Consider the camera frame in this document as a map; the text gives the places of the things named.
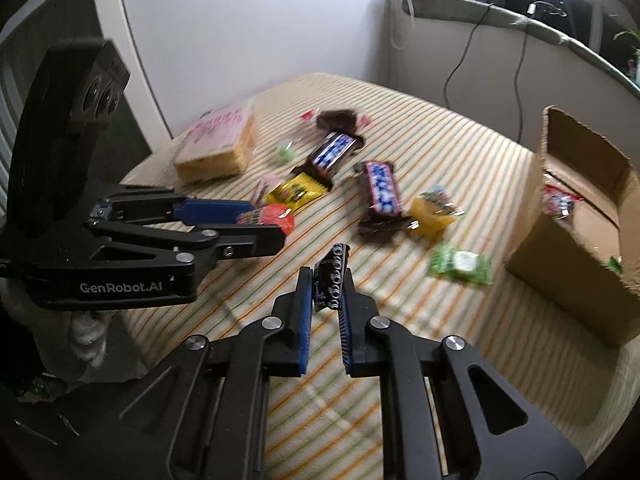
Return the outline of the white gloved left hand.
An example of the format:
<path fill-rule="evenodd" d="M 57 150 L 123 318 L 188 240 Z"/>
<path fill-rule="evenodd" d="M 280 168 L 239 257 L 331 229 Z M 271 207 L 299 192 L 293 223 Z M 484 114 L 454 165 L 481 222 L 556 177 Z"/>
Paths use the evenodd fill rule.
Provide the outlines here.
<path fill-rule="evenodd" d="M 38 307 L 15 283 L 2 278 L 1 300 L 9 315 L 26 326 L 46 370 L 66 380 L 81 378 L 89 367 L 99 368 L 113 313 L 52 311 Z"/>

